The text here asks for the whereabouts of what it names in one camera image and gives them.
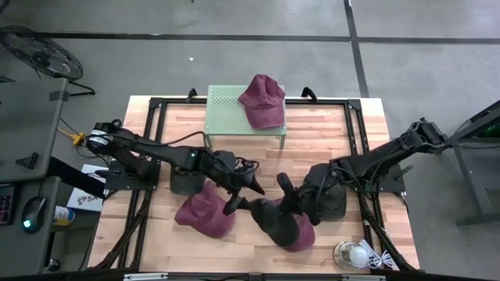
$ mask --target table leg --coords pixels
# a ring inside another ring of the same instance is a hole
[[[286,136],[280,136],[280,149],[283,149],[284,148],[284,138]]]
[[[213,137],[212,136],[209,136],[209,135],[206,135],[206,142],[207,142],[207,145],[209,146],[210,149],[212,149],[212,141],[213,141]]]

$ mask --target wooden table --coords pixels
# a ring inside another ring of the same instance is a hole
[[[142,134],[150,96],[132,96],[124,126]],[[382,102],[378,98],[362,98],[362,112],[371,148],[389,141]],[[157,120],[153,123],[155,135]],[[162,141],[172,141],[203,130],[204,105],[169,105]],[[355,125],[356,136],[359,136]],[[275,175],[287,173],[299,186],[311,165],[350,155],[344,111],[338,105],[287,105],[287,140],[280,153],[274,137],[217,137],[214,150],[233,151],[236,156],[260,161],[257,180],[266,190],[266,197],[282,197]],[[189,138],[179,145],[202,146],[201,137]],[[170,165],[162,164],[159,188],[153,194],[141,271],[162,272],[276,272],[276,273],[339,273],[333,260],[334,246],[342,241],[358,242],[363,228],[356,195],[348,190],[347,213],[341,221],[322,222],[316,226],[316,242],[306,251],[289,253],[276,246],[253,221],[249,212],[239,210],[231,232],[222,239],[211,239],[190,226],[179,226],[173,220],[185,196],[169,190]],[[220,188],[219,194],[228,195]],[[249,200],[261,195],[243,190]],[[103,206],[89,266],[99,263],[123,232],[130,200],[130,191],[120,191]],[[406,260],[419,267],[412,230],[405,206],[393,194],[381,194],[380,204],[385,229]],[[132,237],[130,253],[134,249]]]

